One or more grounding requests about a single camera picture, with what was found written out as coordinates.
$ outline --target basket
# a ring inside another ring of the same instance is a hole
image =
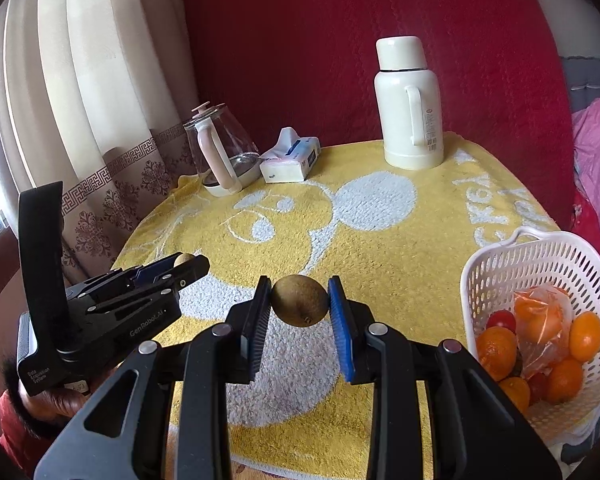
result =
[[[528,235],[536,240],[517,243]],[[568,291],[577,316],[585,310],[600,318],[600,256],[579,236],[516,229],[508,240],[478,250],[462,270],[460,294],[467,348],[477,357],[475,337],[495,310],[512,310],[513,292],[541,283]],[[600,351],[583,365],[584,384],[570,402],[538,402],[527,418],[547,444],[576,445],[586,439],[600,416]]]

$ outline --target metal bolt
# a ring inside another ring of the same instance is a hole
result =
[[[384,323],[372,323],[369,325],[369,333],[371,335],[384,335],[389,332],[389,329]]]
[[[442,342],[442,348],[444,348],[450,354],[457,354],[462,350],[462,345],[455,339],[445,339]]]
[[[211,333],[217,336],[228,335],[231,332],[231,325],[228,323],[218,323],[211,329]]]
[[[154,353],[158,349],[158,343],[155,341],[142,341],[138,347],[138,351],[143,355]]]

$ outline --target beige curtain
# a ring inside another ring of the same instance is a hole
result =
[[[109,269],[177,177],[196,173],[182,121],[197,105],[182,0],[0,8],[0,177],[18,191],[62,180],[71,282]]]

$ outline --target red fabric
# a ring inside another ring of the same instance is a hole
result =
[[[2,428],[0,444],[15,464],[29,478],[33,478],[33,471],[46,450],[51,446],[51,441],[37,438],[25,429],[20,418],[13,410],[7,392],[4,392],[0,397],[0,427]]]
[[[584,238],[600,255],[600,222],[593,206],[576,188],[570,231]]]
[[[375,42],[415,35],[443,126],[499,158],[566,228],[573,139],[537,0],[185,0],[200,98],[227,102],[261,150],[283,126],[325,145],[380,139]]]

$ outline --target glass teapot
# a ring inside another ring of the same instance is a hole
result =
[[[260,177],[258,149],[226,104],[194,108],[184,124],[193,163],[213,196],[237,193]]]

